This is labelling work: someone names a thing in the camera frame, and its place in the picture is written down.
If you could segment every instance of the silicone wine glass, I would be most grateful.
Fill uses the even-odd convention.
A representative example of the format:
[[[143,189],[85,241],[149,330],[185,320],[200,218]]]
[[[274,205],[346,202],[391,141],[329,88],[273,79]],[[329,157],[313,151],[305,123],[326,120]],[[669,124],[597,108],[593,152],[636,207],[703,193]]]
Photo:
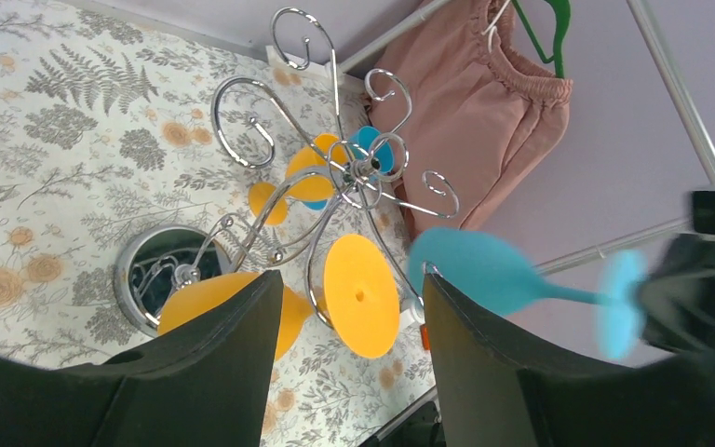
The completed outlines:
[[[642,280],[644,262],[636,252],[620,252],[607,264],[599,293],[547,281],[516,248],[482,232],[432,228],[416,238],[408,275],[418,293],[425,263],[477,304],[503,317],[546,298],[600,305],[599,345],[608,358],[625,356],[640,335],[643,317],[633,293]]]
[[[310,210],[313,211],[322,211],[325,209],[325,207],[328,206],[328,201],[327,200],[319,200],[318,202],[306,202],[304,200],[301,200],[303,204]]]
[[[254,272],[228,273],[195,282],[174,292],[163,307],[157,333],[163,335],[173,331],[191,319],[210,311],[236,295],[259,275]],[[276,360],[283,357],[291,348],[303,329],[303,323],[312,313],[313,310],[308,302],[289,286],[284,285]]]
[[[349,141],[357,144],[358,146],[368,151],[369,148],[371,148],[371,145],[374,143],[374,140],[376,140],[377,137],[380,136],[380,133],[381,132],[377,128],[373,128],[371,126],[363,126],[357,132],[355,132],[355,135],[352,135],[352,137],[349,138]],[[352,149],[352,154],[354,154],[355,158],[357,158],[358,160],[365,158],[365,156],[360,151],[354,148]],[[393,150],[390,148],[390,143],[383,143],[383,145],[380,146],[380,148],[374,154],[374,158],[376,158],[377,161],[379,161],[380,163],[380,168],[378,170],[381,174],[386,174],[390,172],[391,169],[393,169]]]

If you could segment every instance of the fern leaf print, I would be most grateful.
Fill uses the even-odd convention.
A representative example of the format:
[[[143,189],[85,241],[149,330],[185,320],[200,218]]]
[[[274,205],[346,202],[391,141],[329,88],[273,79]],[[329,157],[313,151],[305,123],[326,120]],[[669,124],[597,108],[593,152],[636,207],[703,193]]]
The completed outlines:
[[[151,102],[157,96],[157,87],[143,66],[138,70],[127,54],[121,53],[120,64],[92,47],[87,49],[95,58],[87,58],[64,44],[61,52],[51,49],[49,58],[40,58],[42,70],[36,69],[29,76],[26,91],[64,102],[72,99],[78,107],[85,105],[89,110],[95,110],[101,98],[106,115],[115,104],[126,114],[139,98]]]

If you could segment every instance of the chrome scroll wire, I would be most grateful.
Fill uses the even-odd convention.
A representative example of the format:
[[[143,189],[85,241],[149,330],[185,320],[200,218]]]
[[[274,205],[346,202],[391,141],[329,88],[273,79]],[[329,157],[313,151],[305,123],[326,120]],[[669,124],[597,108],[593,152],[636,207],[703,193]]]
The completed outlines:
[[[226,79],[218,86],[212,98],[212,105],[210,109],[212,126],[214,127],[215,134],[218,138],[218,141],[221,143],[221,146],[223,147],[225,153],[230,156],[237,164],[249,169],[260,169],[272,163],[276,154],[275,141],[266,131],[266,129],[261,125],[259,120],[255,117],[250,118],[247,125],[250,128],[256,130],[256,132],[264,139],[264,141],[269,147],[269,150],[267,151],[267,154],[264,156],[263,159],[248,160],[247,158],[243,157],[226,140],[225,132],[223,131],[223,128],[221,126],[220,104],[226,92],[230,88],[233,88],[237,85],[257,88],[261,90],[264,94],[266,94],[269,97],[270,102],[277,108],[277,110],[281,113],[284,119],[301,137],[301,139],[306,142],[308,146],[310,146],[319,156],[321,156],[324,160],[327,161],[326,166],[312,167],[300,170],[295,175],[292,175],[288,179],[286,179],[276,189],[276,191],[269,197],[267,202],[264,204],[264,207],[259,213],[259,215],[256,217],[256,220],[250,226],[248,234],[245,236],[242,242],[236,244],[238,246],[238,253],[236,256],[234,256],[234,259],[229,269],[224,273],[237,271],[240,266],[245,262],[245,260],[250,257],[250,250],[256,242],[257,238],[263,237],[262,229],[267,218],[270,215],[270,211],[280,200],[284,198],[284,195],[289,192],[292,186],[307,178],[313,176],[321,176],[330,181],[334,190],[334,194],[328,200],[327,206],[322,211],[317,221],[310,228],[308,228],[301,236],[296,237],[292,242],[284,244],[281,247],[277,247],[277,250],[271,253],[270,259],[266,260],[263,265],[267,268],[272,268],[281,265],[285,262],[288,262],[299,256],[304,251],[307,251],[306,263],[304,268],[305,294],[307,295],[311,305],[314,307],[318,318],[328,326],[332,327],[328,316],[320,311],[317,298],[312,291],[311,270],[313,268],[314,263],[314,254],[325,228],[327,227],[335,211],[337,211],[342,205],[346,204],[348,206],[351,206],[358,210],[363,210],[365,212],[366,217],[369,220],[371,232],[377,240],[380,249],[384,253],[389,263],[391,263],[394,270],[396,270],[398,277],[403,279],[402,288],[409,295],[415,296],[417,298],[417,304],[419,306],[423,306],[423,298],[414,291],[414,288],[412,287],[412,284],[405,275],[403,269],[398,264],[396,259],[394,259],[394,257],[391,255],[390,249],[387,247],[387,244],[380,235],[379,228],[377,228],[376,222],[371,215],[371,211],[379,205],[380,201],[383,198],[390,200],[397,206],[409,208],[411,210],[415,210],[431,216],[436,216],[442,219],[450,219],[459,212],[459,198],[454,193],[451,184],[444,176],[433,170],[425,171],[421,181],[424,182],[426,188],[429,191],[439,196],[449,196],[451,198],[453,208],[449,212],[443,213],[428,210],[426,208],[419,207],[417,205],[413,205],[412,203],[400,200],[385,191],[385,189],[389,188],[385,188],[384,184],[391,183],[395,180],[400,179],[410,162],[410,152],[407,149],[407,144],[398,135],[398,130],[401,129],[401,127],[407,122],[412,113],[412,100],[410,92],[407,90],[406,86],[401,82],[401,80],[398,79],[398,77],[388,72],[387,70],[371,70],[365,78],[366,91],[369,93],[371,98],[374,101],[382,102],[394,98],[398,95],[395,89],[390,89],[385,95],[379,95],[372,87],[371,80],[375,76],[386,76],[392,81],[396,88],[398,88],[400,94],[404,98],[404,101],[407,103],[407,113],[405,114],[403,119],[401,119],[401,121],[399,121],[399,123],[393,128],[393,130],[381,134],[368,149],[360,147],[355,143],[349,142],[345,138],[344,125],[341,119],[341,104],[338,91],[337,62],[335,56],[335,47],[333,46],[332,40],[328,33],[325,31],[325,29],[322,27],[321,23],[319,23],[319,21],[315,17],[296,7],[281,8],[273,16],[271,22],[273,47],[275,48],[278,57],[283,60],[291,69],[302,71],[310,65],[310,39],[308,37],[303,37],[305,59],[302,62],[293,61],[286,55],[286,53],[281,49],[280,44],[277,40],[277,22],[282,16],[287,14],[298,15],[307,19],[309,23],[314,25],[314,27],[319,30],[328,45],[328,48],[330,50],[332,106],[335,115],[335,122],[339,141],[337,141],[330,148],[328,148],[327,153],[325,153],[322,148],[319,148],[316,145],[316,143],[314,142],[314,138],[310,134],[308,134],[300,125],[300,123],[291,115],[289,108],[284,104],[284,102],[276,95],[276,93],[271,88],[269,88],[262,81],[245,76],[235,76]],[[398,153],[400,154],[400,162],[398,163],[398,167],[395,169],[395,171],[393,171],[392,173],[384,174],[379,172],[379,167],[376,166],[376,160],[374,156],[377,154],[380,148],[383,147],[384,144],[391,142],[394,142],[400,148],[400,150],[398,151]],[[333,151],[335,150],[341,150],[346,153],[348,160],[345,165],[340,165],[333,160]],[[360,152],[363,157],[357,158],[355,156],[355,152]],[[441,186],[435,186],[434,182],[436,181],[438,181]],[[355,193],[357,193],[357,199],[353,198],[353,195]],[[205,243],[202,245],[202,249],[199,252],[199,255],[196,256],[196,261],[193,265],[194,271],[196,270],[197,262],[201,258],[201,252],[203,252],[203,250],[208,246],[208,244],[219,234],[225,233],[226,235],[230,235],[229,228],[233,225],[235,217],[235,215],[223,216],[220,221],[218,221],[218,223],[213,226],[212,231],[210,231],[209,233],[209,237],[207,237],[207,240],[205,240]],[[303,242],[303,246],[300,249],[296,250],[291,256],[283,256],[282,249],[295,244],[299,244],[301,242]],[[184,275],[182,276],[182,278],[179,278],[179,282],[182,285],[195,280],[196,276],[190,274]]]

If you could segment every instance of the metal rod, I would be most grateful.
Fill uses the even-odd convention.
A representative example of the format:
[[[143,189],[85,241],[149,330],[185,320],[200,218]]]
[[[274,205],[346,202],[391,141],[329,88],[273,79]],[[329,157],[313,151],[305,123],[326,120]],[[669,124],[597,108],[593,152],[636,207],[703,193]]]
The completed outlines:
[[[703,120],[697,112],[695,103],[692,101],[689,91],[681,79],[681,70],[672,58],[672,52],[668,46],[656,16],[651,10],[647,0],[627,0],[631,14],[640,28],[645,45],[654,58],[656,68],[668,88],[670,98],[676,106],[676,111],[681,118],[686,134],[695,147],[697,158],[703,166],[703,170],[708,176],[711,184],[715,184],[715,148],[708,135]]]
[[[400,21],[398,25],[387,30],[384,34],[374,39],[373,42],[367,46],[361,48],[357,53],[350,56],[345,61],[338,64],[338,71],[341,73],[346,73],[359,63],[365,61],[367,58],[371,57],[377,51],[387,47],[388,44],[396,40],[400,35],[407,33],[412,28],[425,22],[435,11],[444,7],[451,0],[434,0],[430,4],[415,10],[412,14],[407,16],[404,20]]]
[[[684,231],[688,228],[688,225],[688,219],[674,219],[629,235],[617,237],[595,247],[575,251],[560,258],[539,264],[536,268],[538,268],[543,275],[554,275],[582,264],[598,261],[613,251],[639,247],[659,237],[667,236],[678,231]]]
[[[284,195],[289,192],[292,186],[305,179],[317,175],[323,176],[325,170],[326,169],[322,167],[302,169],[288,179],[286,179],[282,184],[278,186],[278,188],[276,188],[275,191],[273,191],[273,194],[270,195],[270,197],[268,197],[267,201],[264,203],[262,211],[259,212],[259,215],[256,216],[256,220],[253,221],[253,225],[250,227],[245,240],[243,240],[239,244],[240,249],[238,253],[235,255],[235,258],[232,260],[231,265],[229,265],[229,268],[224,273],[234,273],[239,270],[239,267],[242,266],[242,263],[245,262],[245,258],[248,257],[248,251],[251,247],[253,247],[253,242],[256,240],[256,237],[258,237],[260,232],[262,231],[264,223],[267,222],[267,219],[270,217],[270,212],[276,207],[278,202],[284,199]]]

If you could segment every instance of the floral tablecloth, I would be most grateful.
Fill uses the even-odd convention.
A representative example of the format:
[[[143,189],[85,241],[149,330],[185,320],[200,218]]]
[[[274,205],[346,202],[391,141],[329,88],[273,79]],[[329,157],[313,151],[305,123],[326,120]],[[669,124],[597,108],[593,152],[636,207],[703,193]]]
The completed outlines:
[[[237,88],[223,104],[231,141],[263,150],[246,133],[257,116],[280,153],[270,169],[228,160],[208,109],[232,75],[268,82],[312,134],[335,129],[328,86],[65,4],[0,0],[0,355],[58,368],[145,342],[112,290],[126,242],[159,224],[209,230],[226,211],[252,219],[248,188],[280,183],[303,143],[261,92]],[[345,94],[343,107],[348,129],[365,123],[357,95]],[[375,215],[401,260],[398,210],[386,204]],[[316,217],[291,203],[287,221],[267,236],[288,240]],[[370,234],[359,211],[336,214],[320,254],[346,233]],[[281,269],[296,291],[302,261]],[[385,357],[361,359],[310,318],[275,364],[263,444],[360,444],[434,384],[420,346],[415,331],[404,332]]]

